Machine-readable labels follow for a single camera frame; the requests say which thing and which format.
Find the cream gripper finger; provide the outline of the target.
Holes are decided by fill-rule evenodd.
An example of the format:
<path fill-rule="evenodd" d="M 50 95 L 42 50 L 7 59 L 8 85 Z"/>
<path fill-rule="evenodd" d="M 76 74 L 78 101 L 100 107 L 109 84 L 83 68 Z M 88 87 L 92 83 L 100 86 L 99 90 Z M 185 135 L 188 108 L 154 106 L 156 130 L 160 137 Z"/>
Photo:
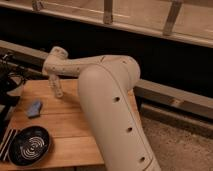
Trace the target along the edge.
<path fill-rule="evenodd" d="M 63 91 L 60 84 L 60 79 L 57 75 L 49 76 L 49 83 L 52 91 L 56 98 L 61 98 L 63 96 Z"/>

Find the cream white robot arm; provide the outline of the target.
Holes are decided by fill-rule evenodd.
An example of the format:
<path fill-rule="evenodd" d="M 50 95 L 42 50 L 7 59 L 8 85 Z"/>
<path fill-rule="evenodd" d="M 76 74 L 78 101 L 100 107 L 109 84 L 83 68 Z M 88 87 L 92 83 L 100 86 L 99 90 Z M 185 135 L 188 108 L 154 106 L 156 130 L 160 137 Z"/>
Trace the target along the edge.
<path fill-rule="evenodd" d="M 140 67 L 132 57 L 70 59 L 65 49 L 55 46 L 43 71 L 58 98 L 63 96 L 61 75 L 78 79 L 81 108 L 108 171 L 161 171 L 128 98 L 128 92 L 140 79 Z"/>

